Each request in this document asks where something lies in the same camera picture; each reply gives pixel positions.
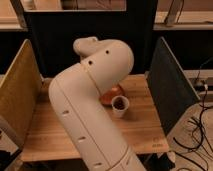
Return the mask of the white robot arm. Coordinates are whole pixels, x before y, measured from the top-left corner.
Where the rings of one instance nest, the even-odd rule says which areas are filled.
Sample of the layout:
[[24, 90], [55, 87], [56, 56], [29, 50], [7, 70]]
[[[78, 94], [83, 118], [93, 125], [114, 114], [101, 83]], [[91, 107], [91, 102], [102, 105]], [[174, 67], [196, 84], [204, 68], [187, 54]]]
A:
[[131, 48], [120, 40], [80, 39], [85, 58], [55, 76], [49, 99], [89, 171], [146, 171], [99, 98], [132, 70]]

